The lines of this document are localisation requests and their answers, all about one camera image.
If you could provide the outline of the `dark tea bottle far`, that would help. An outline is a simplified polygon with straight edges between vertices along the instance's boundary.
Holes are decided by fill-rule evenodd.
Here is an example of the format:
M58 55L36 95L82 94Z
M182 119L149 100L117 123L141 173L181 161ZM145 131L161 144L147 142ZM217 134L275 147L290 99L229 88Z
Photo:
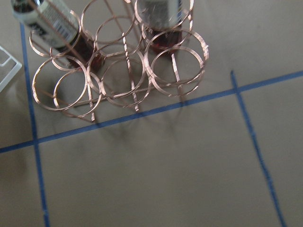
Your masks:
M181 0L138 0L137 12L147 26L147 38L157 36L151 44L154 52L160 53L181 42L182 32L172 30L181 28Z

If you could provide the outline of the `dark tea bottle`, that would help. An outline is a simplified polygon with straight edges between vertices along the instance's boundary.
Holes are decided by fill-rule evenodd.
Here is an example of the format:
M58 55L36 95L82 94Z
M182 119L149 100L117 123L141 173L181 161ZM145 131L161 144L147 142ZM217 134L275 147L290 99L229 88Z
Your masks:
M92 38L85 33L62 0L12 0L13 16L60 54L77 58L98 72L104 62Z
M181 28L181 0L138 0L137 12L147 26L147 38L157 36L151 44L154 52L160 53L181 42L182 32L172 30Z

